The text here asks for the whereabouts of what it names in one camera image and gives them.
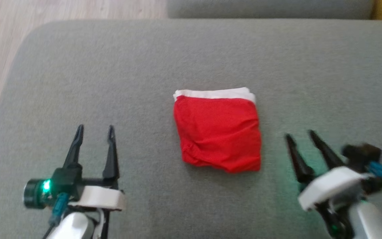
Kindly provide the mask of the red garment with white collar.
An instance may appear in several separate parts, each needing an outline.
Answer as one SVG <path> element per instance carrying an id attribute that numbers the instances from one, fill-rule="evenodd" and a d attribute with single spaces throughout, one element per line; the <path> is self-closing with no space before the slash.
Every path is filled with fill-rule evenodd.
<path id="1" fill-rule="evenodd" d="M 173 97 L 184 162 L 228 173 L 261 169 L 259 115 L 249 88 L 182 89 Z"/>

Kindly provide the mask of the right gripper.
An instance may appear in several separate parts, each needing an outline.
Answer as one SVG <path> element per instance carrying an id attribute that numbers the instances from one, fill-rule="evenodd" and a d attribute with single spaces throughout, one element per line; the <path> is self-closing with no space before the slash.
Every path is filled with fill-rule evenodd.
<path id="1" fill-rule="evenodd" d="M 314 130 L 309 130 L 309 136 L 322 154 L 328 169 L 331 170 L 314 180 L 313 168 L 303 159 L 293 137 L 286 134 L 288 154 L 296 180 L 301 184 L 309 183 L 298 197 L 298 202 L 304 211 L 314 209 L 316 204 L 331 199 L 367 178 L 367 175 L 357 173 L 350 168 L 337 168 L 345 166 L 344 162 Z"/>

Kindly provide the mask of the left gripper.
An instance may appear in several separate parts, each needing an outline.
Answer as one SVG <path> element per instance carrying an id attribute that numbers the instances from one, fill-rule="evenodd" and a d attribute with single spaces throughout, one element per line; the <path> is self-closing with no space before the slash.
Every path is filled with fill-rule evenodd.
<path id="1" fill-rule="evenodd" d="M 109 145 L 103 179 L 83 179 L 82 165 L 79 164 L 80 147 L 83 143 L 84 125 L 80 124 L 70 145 L 63 168 L 53 173 L 53 195 L 63 205 L 74 207 L 100 208 L 109 211 L 125 209 L 125 195 L 109 186 L 109 181 L 120 177 L 115 128 L 109 126 Z"/>

